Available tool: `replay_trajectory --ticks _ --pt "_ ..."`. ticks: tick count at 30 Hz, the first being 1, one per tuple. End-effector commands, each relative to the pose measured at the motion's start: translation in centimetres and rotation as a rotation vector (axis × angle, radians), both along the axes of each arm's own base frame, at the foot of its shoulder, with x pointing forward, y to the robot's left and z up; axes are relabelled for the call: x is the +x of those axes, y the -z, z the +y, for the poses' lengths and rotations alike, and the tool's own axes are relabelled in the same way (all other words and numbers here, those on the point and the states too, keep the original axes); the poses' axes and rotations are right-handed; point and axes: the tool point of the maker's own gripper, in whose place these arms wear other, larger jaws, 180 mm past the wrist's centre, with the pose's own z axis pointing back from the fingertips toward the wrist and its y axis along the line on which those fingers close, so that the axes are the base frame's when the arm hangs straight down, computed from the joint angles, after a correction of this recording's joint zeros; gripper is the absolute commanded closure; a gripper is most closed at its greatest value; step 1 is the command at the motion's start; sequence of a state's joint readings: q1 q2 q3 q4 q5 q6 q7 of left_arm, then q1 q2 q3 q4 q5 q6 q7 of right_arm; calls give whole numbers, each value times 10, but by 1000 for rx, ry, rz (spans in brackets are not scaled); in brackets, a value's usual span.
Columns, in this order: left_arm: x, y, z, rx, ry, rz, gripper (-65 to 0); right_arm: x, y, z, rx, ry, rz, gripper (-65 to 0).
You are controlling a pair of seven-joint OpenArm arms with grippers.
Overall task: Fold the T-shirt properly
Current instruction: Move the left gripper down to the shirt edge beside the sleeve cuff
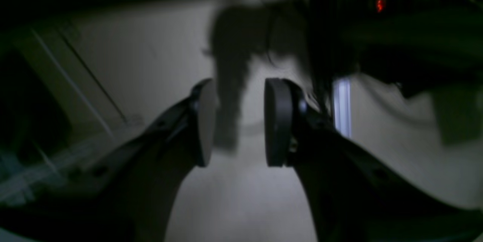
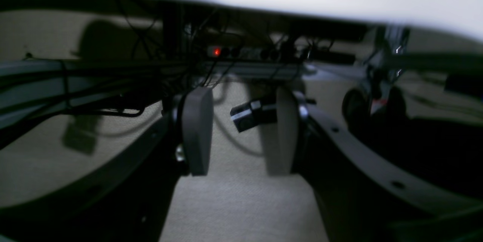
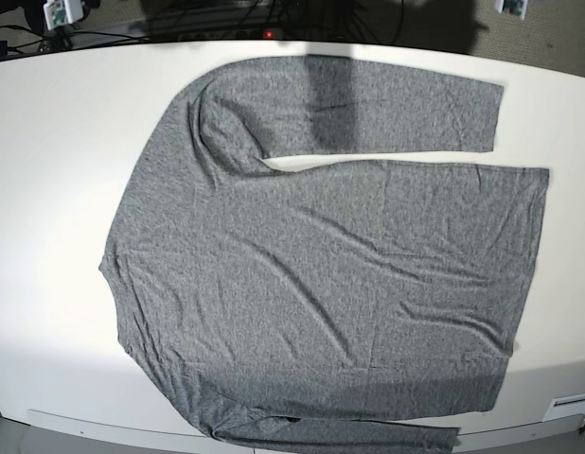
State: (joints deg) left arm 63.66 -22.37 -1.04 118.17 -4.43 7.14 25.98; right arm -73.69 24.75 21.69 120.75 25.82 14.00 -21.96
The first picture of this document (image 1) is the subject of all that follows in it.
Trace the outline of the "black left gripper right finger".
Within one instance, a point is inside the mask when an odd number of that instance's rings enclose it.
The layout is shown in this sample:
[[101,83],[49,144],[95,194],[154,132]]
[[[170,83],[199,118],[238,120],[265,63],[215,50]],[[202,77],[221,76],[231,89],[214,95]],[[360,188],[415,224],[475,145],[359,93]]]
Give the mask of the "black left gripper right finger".
[[287,79],[264,86],[265,155],[302,184],[319,242],[473,242],[482,213],[414,187],[345,138]]

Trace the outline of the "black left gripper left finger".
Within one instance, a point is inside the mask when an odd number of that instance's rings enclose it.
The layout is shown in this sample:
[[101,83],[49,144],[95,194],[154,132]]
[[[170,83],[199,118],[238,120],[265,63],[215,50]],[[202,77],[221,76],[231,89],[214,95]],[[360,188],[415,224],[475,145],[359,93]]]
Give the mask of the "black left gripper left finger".
[[194,85],[138,137],[38,201],[1,209],[1,229],[38,242],[162,242],[179,188],[212,156],[213,79]]

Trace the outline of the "black robot base with LED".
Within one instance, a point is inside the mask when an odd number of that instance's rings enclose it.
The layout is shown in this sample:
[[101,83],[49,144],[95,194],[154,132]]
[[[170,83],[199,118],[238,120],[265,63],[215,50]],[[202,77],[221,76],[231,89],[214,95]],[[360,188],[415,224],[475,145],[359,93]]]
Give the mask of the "black robot base with LED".
[[482,85],[482,0],[309,0],[317,93],[361,72],[405,97]]

